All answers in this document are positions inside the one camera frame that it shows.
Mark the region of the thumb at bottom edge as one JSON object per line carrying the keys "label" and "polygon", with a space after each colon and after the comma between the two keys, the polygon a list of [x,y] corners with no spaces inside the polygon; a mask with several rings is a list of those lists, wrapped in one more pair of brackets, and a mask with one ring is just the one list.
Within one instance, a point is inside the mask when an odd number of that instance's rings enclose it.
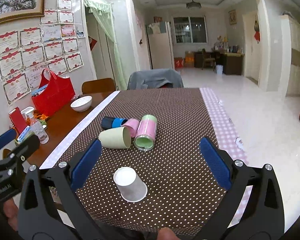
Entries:
{"label": "thumb at bottom edge", "polygon": [[180,240],[170,228],[162,228],[158,232],[157,240]]}

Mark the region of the left hand holding gripper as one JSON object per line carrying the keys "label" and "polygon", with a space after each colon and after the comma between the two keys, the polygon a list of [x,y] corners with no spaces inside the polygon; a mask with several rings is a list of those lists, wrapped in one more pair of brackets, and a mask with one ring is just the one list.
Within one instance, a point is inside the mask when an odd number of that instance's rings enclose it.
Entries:
{"label": "left hand holding gripper", "polygon": [[16,206],[13,198],[7,200],[3,204],[3,211],[7,217],[9,225],[15,230],[18,231],[18,207]]}

